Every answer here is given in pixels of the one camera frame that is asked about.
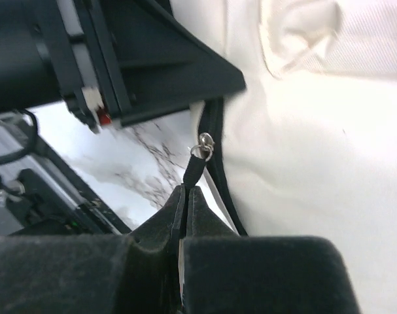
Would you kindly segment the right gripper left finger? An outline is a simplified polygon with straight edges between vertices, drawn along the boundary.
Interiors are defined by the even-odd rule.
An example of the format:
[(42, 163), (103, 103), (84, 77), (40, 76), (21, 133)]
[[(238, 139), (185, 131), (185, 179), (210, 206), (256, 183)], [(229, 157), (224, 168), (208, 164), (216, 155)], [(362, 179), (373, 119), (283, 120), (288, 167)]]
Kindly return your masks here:
[(126, 235), (0, 236), (0, 313), (177, 313), (183, 186)]

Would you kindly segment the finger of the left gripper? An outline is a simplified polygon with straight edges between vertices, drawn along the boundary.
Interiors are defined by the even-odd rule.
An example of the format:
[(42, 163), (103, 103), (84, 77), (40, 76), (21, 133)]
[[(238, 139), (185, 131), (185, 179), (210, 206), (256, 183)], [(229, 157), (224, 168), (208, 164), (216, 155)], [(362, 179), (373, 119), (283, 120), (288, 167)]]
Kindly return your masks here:
[(121, 126), (183, 111), (245, 89), (242, 72), (156, 1), (100, 1), (102, 48)]

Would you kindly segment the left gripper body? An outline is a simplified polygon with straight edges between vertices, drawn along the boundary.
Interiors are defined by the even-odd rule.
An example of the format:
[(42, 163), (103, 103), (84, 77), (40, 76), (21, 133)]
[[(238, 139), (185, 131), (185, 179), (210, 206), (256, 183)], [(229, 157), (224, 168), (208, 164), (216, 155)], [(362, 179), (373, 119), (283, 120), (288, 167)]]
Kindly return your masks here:
[(120, 127), (126, 91), (99, 1), (0, 1), (0, 113), (64, 101)]

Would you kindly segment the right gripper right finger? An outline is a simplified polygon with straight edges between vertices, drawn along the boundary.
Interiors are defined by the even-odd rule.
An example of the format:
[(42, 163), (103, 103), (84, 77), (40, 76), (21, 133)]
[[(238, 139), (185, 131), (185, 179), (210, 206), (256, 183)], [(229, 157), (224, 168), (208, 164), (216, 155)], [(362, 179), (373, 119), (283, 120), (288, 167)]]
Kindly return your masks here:
[(359, 313), (339, 251), (320, 237), (241, 237), (189, 191), (187, 313)]

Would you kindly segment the cream canvas backpack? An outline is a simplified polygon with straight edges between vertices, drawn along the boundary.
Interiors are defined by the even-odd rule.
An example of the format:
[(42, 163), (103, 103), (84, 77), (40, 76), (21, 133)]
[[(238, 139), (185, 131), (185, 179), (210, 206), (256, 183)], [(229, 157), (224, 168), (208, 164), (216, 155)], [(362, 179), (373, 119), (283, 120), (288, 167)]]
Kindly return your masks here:
[(329, 239), (364, 313), (397, 313), (397, 1), (173, 1), (240, 69), (222, 165), (248, 234)]

